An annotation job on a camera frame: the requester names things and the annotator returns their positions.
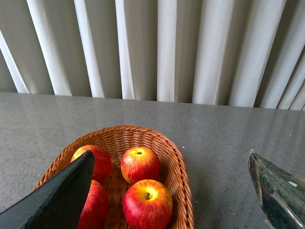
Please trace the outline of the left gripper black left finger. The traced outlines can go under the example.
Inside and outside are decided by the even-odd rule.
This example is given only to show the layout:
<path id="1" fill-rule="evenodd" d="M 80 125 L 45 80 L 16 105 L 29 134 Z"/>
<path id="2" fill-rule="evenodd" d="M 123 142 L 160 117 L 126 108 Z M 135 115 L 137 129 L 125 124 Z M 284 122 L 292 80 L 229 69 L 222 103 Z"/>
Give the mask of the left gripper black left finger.
<path id="1" fill-rule="evenodd" d="M 88 150 L 0 214 L 2 229 L 75 229 L 86 202 L 95 158 Z"/>

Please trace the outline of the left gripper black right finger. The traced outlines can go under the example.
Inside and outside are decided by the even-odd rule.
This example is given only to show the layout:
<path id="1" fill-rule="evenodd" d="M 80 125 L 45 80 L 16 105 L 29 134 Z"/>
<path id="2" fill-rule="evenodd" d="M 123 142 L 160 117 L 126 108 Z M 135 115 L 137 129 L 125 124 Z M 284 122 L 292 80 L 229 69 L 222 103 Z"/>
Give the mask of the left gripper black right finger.
<path id="1" fill-rule="evenodd" d="M 248 169 L 271 229 L 303 229 L 305 227 L 305 183 L 250 151 Z"/>

